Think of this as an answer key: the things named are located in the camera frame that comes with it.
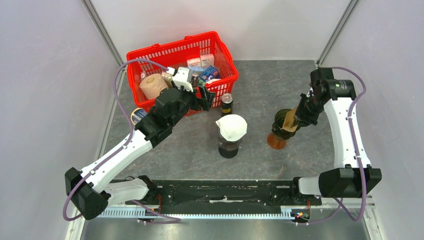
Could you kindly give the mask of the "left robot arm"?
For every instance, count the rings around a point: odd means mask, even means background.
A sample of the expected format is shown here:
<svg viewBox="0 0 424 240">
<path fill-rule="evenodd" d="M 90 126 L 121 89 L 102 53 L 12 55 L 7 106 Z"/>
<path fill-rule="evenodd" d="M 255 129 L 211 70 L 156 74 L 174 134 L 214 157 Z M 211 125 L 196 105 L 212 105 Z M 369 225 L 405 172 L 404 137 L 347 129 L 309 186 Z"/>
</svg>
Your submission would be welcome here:
<svg viewBox="0 0 424 240">
<path fill-rule="evenodd" d="M 162 90 L 154 106 L 118 145 L 103 157 L 78 170 L 71 167 L 64 174 L 67 198 L 62 215 L 66 221 L 80 217 L 92 220 L 109 204 L 127 201 L 152 204 L 157 191 L 149 179 L 111 181 L 135 159 L 149 152 L 171 135 L 173 127 L 190 111 L 209 111 L 216 93 L 205 87 L 187 91 L 183 87 Z"/>
</svg>

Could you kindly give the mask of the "brown paper coffee filter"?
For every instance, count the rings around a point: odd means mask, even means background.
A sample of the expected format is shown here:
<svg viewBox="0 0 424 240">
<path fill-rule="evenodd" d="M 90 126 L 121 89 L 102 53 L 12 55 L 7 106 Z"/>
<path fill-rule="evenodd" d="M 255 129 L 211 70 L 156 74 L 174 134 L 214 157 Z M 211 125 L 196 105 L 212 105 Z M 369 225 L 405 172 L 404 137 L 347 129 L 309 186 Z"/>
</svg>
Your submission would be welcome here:
<svg viewBox="0 0 424 240">
<path fill-rule="evenodd" d="M 297 107 L 295 107 L 295 108 L 293 108 L 293 109 L 289 110 L 289 111 L 286 113 L 286 115 L 285 115 L 285 119 L 284 119 L 284 122 L 283 122 L 283 125 L 282 125 L 282 127 L 281 127 L 281 129 L 282 129 L 282 130 L 287 131 L 287 132 L 291 132 L 291 133 L 293 133 L 293 132 L 295 132 L 295 131 L 296 131 L 296 130 L 292 127 L 292 123 L 293 123 L 293 121 L 294 121 L 294 119 L 295 119 L 296 111 L 297 111 Z"/>
</svg>

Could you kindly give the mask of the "clear grey glass dripper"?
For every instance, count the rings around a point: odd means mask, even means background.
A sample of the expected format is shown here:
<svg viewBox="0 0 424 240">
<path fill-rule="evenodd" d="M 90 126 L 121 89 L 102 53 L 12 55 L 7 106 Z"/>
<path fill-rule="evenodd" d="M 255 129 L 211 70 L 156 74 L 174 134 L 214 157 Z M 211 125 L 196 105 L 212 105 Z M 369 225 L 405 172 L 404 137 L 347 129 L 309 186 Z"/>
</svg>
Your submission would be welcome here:
<svg viewBox="0 0 424 240">
<path fill-rule="evenodd" d="M 239 148 L 240 144 L 242 143 L 242 138 L 236 140 L 236 141 L 229 141 L 226 140 L 220 133 L 220 130 L 217 131 L 217 138 L 218 138 L 218 147 L 222 148 L 226 151 L 233 151 Z"/>
</svg>

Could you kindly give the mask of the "dark green dripper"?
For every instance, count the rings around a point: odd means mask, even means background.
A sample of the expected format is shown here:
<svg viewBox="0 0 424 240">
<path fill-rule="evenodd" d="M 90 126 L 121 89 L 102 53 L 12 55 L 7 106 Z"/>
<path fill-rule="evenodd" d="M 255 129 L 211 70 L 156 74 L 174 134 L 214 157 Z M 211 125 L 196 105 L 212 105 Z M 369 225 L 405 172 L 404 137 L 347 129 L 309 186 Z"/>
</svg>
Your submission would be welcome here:
<svg viewBox="0 0 424 240">
<path fill-rule="evenodd" d="M 301 127 L 298 126 L 296 128 L 296 130 L 294 132 L 289 132 L 283 129 L 283 124 L 286 118 L 287 113 L 290 111 L 291 109 L 288 108 L 284 108 L 279 110 L 275 116 L 274 116 L 274 122 L 272 124 L 272 133 L 283 139 L 283 140 L 288 140 L 291 137 L 293 137 L 296 134 L 296 131 L 299 130 Z"/>
</svg>

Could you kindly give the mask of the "white paper coffee filter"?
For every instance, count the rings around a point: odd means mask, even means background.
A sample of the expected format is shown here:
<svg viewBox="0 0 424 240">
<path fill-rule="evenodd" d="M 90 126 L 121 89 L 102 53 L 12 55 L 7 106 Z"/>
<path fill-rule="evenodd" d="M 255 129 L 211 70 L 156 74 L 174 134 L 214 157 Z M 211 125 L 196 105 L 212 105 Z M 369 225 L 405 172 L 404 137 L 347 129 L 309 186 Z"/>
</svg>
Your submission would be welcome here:
<svg viewBox="0 0 424 240">
<path fill-rule="evenodd" d="M 217 120 L 218 132 L 228 142 L 236 142 L 247 133 L 246 120 L 237 114 L 228 114 Z"/>
</svg>

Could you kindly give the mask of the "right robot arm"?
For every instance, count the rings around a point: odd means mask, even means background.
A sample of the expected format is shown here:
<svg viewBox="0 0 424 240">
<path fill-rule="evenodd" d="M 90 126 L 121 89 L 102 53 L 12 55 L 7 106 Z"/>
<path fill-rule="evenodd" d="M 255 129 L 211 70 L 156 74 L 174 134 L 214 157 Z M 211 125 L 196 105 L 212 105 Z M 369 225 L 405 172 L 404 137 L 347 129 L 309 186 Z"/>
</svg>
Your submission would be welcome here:
<svg viewBox="0 0 424 240">
<path fill-rule="evenodd" d="M 332 67 L 319 67 L 310 74 L 311 90 L 301 94 L 292 116 L 294 128 L 317 125 L 325 113 L 334 145 L 334 169 L 315 177 L 300 177 L 288 191 L 289 200 L 300 205 L 309 195 L 324 198 L 364 198 L 382 180 L 382 171 L 372 167 L 357 122 L 360 99 L 351 80 L 337 80 Z"/>
</svg>

